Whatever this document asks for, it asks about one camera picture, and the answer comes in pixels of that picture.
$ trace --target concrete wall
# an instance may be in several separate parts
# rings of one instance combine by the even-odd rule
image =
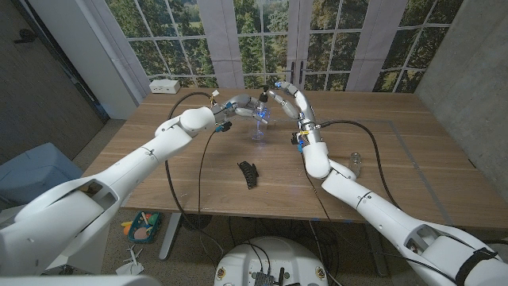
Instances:
[[[464,0],[415,94],[508,201],[506,0]]]
[[[29,1],[108,115],[127,119],[137,105],[76,1]]]

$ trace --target white box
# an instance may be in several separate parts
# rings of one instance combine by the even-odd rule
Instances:
[[[178,80],[171,79],[155,79],[150,83],[150,90],[153,93],[169,93],[175,94],[180,89]]]

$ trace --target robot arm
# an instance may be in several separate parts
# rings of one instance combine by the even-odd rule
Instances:
[[[307,172],[325,180],[329,194],[357,210],[406,258],[438,269],[440,273],[409,262],[429,285],[500,285],[508,279],[508,265],[490,247],[472,235],[451,226],[412,218],[373,191],[356,182],[355,174],[328,159],[326,143],[315,123],[305,95],[290,83],[277,83],[295,99],[300,109],[297,140],[302,144]]]
[[[121,203],[160,163],[183,151],[199,132],[216,125],[216,131],[225,130],[236,114],[253,116],[256,104],[256,99],[238,95],[211,109],[186,110],[103,172],[60,184],[34,199],[0,227],[0,276],[39,275],[60,254],[77,253],[109,225]]]

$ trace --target wooden table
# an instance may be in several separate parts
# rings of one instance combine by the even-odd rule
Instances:
[[[85,175],[100,172],[143,145],[167,118],[173,104],[192,91],[177,95],[149,95],[123,125]],[[256,98],[260,90],[226,90],[217,98],[224,102],[247,93]],[[357,120],[366,125],[379,145],[388,187],[409,215],[430,222],[478,228],[508,228],[508,204],[473,167],[460,147],[415,95],[307,91],[318,122],[331,119]],[[264,141],[248,136],[251,121],[232,120],[230,131],[217,133],[206,151],[201,179],[201,211],[210,215],[240,215],[267,218],[324,219],[314,191],[304,173],[302,158],[290,143],[297,131],[275,102]],[[184,101],[175,114],[210,104],[205,97]],[[329,157],[347,166],[349,155],[362,156],[358,183],[387,199],[379,177],[369,136],[356,126],[333,125],[321,130]],[[198,172],[209,133],[199,134],[191,145],[169,160],[176,195],[185,211],[198,210]],[[237,163],[256,164],[258,186],[247,189]],[[313,180],[317,193],[334,221],[363,222],[348,205],[335,199]],[[160,165],[133,192],[129,209],[178,211]]]

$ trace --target black band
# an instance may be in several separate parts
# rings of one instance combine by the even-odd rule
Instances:
[[[466,282],[466,278],[468,278],[469,273],[473,270],[474,267],[477,266],[478,263],[484,260],[489,260],[494,258],[498,253],[491,252],[487,248],[483,247],[482,249],[475,250],[473,255],[471,255],[463,264],[460,266],[459,272],[455,276],[455,282],[458,286],[464,286],[464,282]]]

